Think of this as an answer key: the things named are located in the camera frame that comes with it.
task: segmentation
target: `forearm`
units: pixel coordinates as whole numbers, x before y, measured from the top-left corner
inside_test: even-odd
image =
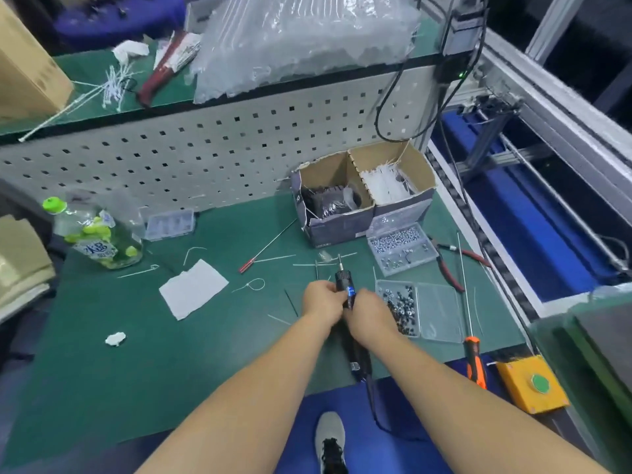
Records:
[[[138,472],[271,473],[328,334],[316,317],[300,318],[194,410]]]
[[[402,335],[374,348],[455,474],[606,473],[548,428]]]

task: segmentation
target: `black electric screwdriver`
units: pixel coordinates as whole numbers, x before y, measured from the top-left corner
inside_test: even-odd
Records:
[[[343,268],[343,262],[338,254],[338,264],[340,270],[336,272],[336,291],[346,291],[347,300],[343,304],[345,309],[353,309],[355,301],[355,288],[353,287],[353,279],[351,271]],[[339,330],[342,337],[343,349],[349,359],[353,377],[357,382],[366,381],[367,377],[373,374],[371,366],[371,357],[368,350],[360,346],[358,341],[353,339],[349,332],[349,327],[344,321],[339,323]]]

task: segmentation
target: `person's left hand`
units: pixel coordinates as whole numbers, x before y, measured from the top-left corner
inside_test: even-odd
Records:
[[[314,316],[331,329],[343,315],[347,292],[336,293],[336,285],[329,281],[312,281],[303,294],[303,316]]]

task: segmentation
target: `shoe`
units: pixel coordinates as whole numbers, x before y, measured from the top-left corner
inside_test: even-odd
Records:
[[[320,416],[314,441],[321,474],[348,474],[344,463],[344,426],[338,414],[330,411]]]

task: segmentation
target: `pegboard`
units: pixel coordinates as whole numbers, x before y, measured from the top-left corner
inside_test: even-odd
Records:
[[[380,116],[406,138],[434,106],[434,66],[406,70]],[[68,188],[129,190],[143,216],[272,196],[298,164],[379,141],[394,73],[0,148],[1,176],[41,201]]]

